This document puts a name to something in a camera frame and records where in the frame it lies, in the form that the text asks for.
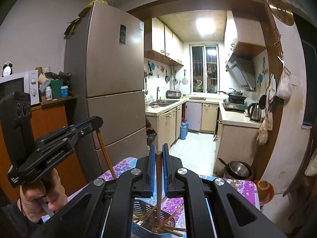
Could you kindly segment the person left hand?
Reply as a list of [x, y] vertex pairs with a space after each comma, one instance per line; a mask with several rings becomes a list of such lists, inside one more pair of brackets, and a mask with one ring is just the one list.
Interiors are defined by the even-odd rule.
[[25, 184], [20, 187], [18, 208], [31, 222], [37, 223], [47, 212], [39, 203], [42, 199], [50, 211], [57, 212], [68, 202], [65, 188], [56, 169], [53, 169], [45, 179], [51, 183], [51, 188], [46, 190], [43, 182]]

